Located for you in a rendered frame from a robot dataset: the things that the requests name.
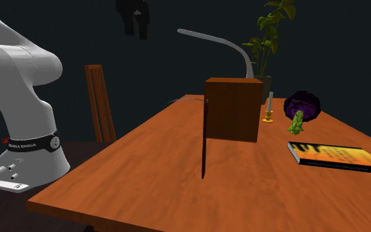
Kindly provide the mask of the purple cabbage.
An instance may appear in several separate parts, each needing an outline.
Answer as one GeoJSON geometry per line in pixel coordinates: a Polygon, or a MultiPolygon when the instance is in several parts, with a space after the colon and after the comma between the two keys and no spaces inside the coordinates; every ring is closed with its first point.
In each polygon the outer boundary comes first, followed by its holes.
{"type": "Polygon", "coordinates": [[[321,113],[321,103],[318,97],[307,91],[297,91],[288,97],[283,104],[285,116],[293,120],[297,111],[302,111],[303,122],[316,119],[321,113]]]}

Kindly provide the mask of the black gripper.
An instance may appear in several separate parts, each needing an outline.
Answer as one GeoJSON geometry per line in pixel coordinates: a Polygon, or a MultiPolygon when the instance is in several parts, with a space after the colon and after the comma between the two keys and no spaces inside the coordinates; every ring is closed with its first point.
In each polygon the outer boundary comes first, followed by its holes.
{"type": "Polygon", "coordinates": [[[146,40],[150,23],[148,0],[115,0],[115,10],[123,16],[125,34],[134,35],[133,15],[138,15],[139,38],[146,40]]]}

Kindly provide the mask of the green potted plant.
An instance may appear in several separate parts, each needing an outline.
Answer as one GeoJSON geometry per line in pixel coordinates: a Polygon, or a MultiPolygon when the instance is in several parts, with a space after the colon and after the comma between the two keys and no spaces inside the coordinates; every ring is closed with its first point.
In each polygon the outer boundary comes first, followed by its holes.
{"type": "Polygon", "coordinates": [[[248,43],[243,43],[244,46],[252,48],[251,52],[256,59],[252,64],[256,67],[254,77],[263,82],[262,105],[265,104],[271,87],[271,77],[265,75],[265,69],[270,54],[277,53],[279,39],[277,27],[282,19],[294,20],[297,12],[294,2],[295,0],[268,1],[264,6],[273,6],[274,9],[267,16],[260,16],[257,20],[259,31],[264,32],[263,37],[250,38],[248,43]]]}

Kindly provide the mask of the brown wooden box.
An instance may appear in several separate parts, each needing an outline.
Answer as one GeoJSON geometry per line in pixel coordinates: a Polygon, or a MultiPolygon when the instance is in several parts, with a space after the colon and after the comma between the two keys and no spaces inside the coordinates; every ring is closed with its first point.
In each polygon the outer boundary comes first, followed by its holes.
{"type": "Polygon", "coordinates": [[[204,83],[208,103],[206,136],[220,140],[256,142],[263,82],[256,78],[214,78],[204,83]]]}

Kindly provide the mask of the thin dark upright panel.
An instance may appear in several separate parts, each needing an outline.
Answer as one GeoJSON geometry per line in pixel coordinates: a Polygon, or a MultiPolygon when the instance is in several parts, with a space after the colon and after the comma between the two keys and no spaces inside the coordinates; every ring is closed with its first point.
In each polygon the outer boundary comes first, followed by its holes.
{"type": "Polygon", "coordinates": [[[206,173],[206,127],[207,127],[207,114],[208,114],[208,102],[204,100],[204,116],[203,116],[203,134],[202,134],[202,171],[201,178],[204,179],[206,173]]]}

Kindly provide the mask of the grey curved desk lamp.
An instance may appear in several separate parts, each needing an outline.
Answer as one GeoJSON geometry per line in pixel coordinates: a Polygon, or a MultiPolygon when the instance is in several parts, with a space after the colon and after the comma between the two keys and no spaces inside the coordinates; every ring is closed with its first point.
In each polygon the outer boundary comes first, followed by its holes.
{"type": "Polygon", "coordinates": [[[185,30],[185,29],[182,29],[182,28],[179,28],[177,30],[178,33],[180,34],[184,34],[184,35],[187,35],[187,36],[192,36],[192,37],[195,37],[195,38],[200,38],[200,39],[203,39],[203,40],[208,40],[208,41],[211,41],[211,42],[217,42],[219,44],[224,44],[224,45],[228,45],[229,47],[232,47],[233,49],[237,50],[244,58],[244,61],[245,61],[245,64],[246,64],[246,78],[254,78],[254,72],[253,72],[253,69],[252,69],[252,65],[251,65],[251,61],[250,61],[250,58],[249,56],[247,55],[247,53],[239,46],[237,46],[236,44],[228,41],[228,40],[225,40],[223,38],[218,38],[218,37],[215,37],[215,36],[211,36],[211,35],[207,35],[207,34],[203,34],[203,33],[199,33],[199,32],[194,32],[194,31],[191,31],[191,30],[185,30]]]}

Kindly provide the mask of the brown wooden table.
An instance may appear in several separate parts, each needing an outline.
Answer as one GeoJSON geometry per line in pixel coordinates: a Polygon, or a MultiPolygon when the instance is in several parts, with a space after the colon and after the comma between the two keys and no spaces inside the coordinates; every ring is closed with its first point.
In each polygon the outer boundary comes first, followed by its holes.
{"type": "Polygon", "coordinates": [[[289,141],[361,147],[371,138],[321,113],[297,136],[283,100],[255,143],[206,140],[187,96],[26,203],[97,232],[371,232],[371,173],[299,165],[289,141]]]}

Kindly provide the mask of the brown wooden chair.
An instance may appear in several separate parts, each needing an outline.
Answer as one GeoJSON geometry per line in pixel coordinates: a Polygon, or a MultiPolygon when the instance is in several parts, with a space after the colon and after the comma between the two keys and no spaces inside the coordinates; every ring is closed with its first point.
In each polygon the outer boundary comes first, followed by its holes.
{"type": "Polygon", "coordinates": [[[97,142],[117,140],[101,65],[85,65],[90,108],[97,142]]]}

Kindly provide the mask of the grey candle in yellow holder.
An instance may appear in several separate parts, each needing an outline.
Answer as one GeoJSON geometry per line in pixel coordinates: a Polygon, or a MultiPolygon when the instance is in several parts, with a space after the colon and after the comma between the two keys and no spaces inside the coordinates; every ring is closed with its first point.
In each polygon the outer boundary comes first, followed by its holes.
{"type": "Polygon", "coordinates": [[[273,119],[272,119],[272,116],[271,116],[272,113],[273,113],[273,111],[271,110],[272,109],[272,101],[273,101],[273,92],[270,92],[269,97],[268,97],[268,107],[267,107],[267,110],[266,110],[266,115],[262,119],[262,121],[265,122],[265,123],[272,123],[273,122],[273,119]]]}

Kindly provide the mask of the green leafy lettuce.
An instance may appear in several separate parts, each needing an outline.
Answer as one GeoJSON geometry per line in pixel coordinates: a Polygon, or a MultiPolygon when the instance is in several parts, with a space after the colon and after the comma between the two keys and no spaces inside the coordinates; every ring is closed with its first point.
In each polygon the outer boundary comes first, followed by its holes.
{"type": "Polygon", "coordinates": [[[287,129],[291,134],[298,135],[302,128],[303,111],[297,111],[293,117],[291,126],[287,129]]]}

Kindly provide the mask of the orange and black book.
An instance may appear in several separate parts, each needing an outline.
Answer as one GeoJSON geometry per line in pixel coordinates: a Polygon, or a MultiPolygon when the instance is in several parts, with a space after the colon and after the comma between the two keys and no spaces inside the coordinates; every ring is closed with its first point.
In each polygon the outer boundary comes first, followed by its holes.
{"type": "Polygon", "coordinates": [[[292,141],[287,147],[300,165],[371,173],[371,154],[362,148],[292,141]]]}

